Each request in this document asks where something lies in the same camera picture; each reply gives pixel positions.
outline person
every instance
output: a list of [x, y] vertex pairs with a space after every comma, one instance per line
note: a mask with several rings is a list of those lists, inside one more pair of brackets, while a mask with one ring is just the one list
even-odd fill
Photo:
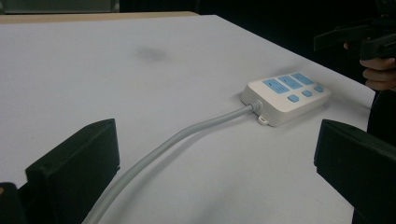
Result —
[[365, 67], [365, 85], [375, 91], [367, 133], [396, 147], [396, 62], [395, 58], [360, 60]]

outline gray cable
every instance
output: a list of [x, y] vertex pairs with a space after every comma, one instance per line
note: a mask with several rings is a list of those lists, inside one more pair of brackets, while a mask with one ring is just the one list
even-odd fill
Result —
[[103, 214], [106, 212], [107, 208], [114, 202], [117, 196], [122, 192], [122, 190], [150, 163], [160, 157], [167, 149], [172, 147], [177, 142], [183, 140], [184, 138], [198, 133], [201, 130], [219, 125], [223, 122], [229, 121], [231, 119], [236, 119], [247, 112], [254, 112], [262, 107], [261, 102], [254, 102], [243, 108], [235, 110], [229, 114], [217, 117], [215, 119], [210, 119], [197, 124], [193, 124], [182, 131], [176, 133], [171, 138], [166, 140], [160, 146], [152, 150], [146, 157], [140, 160], [137, 164], [131, 167], [113, 186], [111, 189], [107, 190], [102, 194], [94, 205], [91, 212], [87, 215], [84, 222], [85, 224], [96, 224], [102, 218]]

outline white table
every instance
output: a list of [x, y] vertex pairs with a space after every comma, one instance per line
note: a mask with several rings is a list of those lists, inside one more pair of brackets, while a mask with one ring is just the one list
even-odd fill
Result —
[[349, 224], [313, 159], [323, 119], [365, 130], [374, 93], [217, 16], [0, 25], [0, 181], [114, 118], [121, 169], [181, 129], [244, 106], [249, 81], [302, 72], [334, 95], [280, 127], [254, 114], [171, 148], [101, 223]]

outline power strip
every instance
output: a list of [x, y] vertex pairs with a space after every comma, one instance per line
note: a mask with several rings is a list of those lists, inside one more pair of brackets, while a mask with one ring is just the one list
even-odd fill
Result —
[[245, 105], [262, 102], [258, 122], [277, 127], [327, 102], [332, 92], [304, 76], [291, 73], [249, 82], [242, 93]]

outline hand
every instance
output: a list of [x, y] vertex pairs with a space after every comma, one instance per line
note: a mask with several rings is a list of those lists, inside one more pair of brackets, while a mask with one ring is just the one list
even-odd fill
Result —
[[361, 60], [367, 67], [363, 76], [367, 78], [366, 86], [376, 91], [396, 91], [396, 63], [394, 58]]

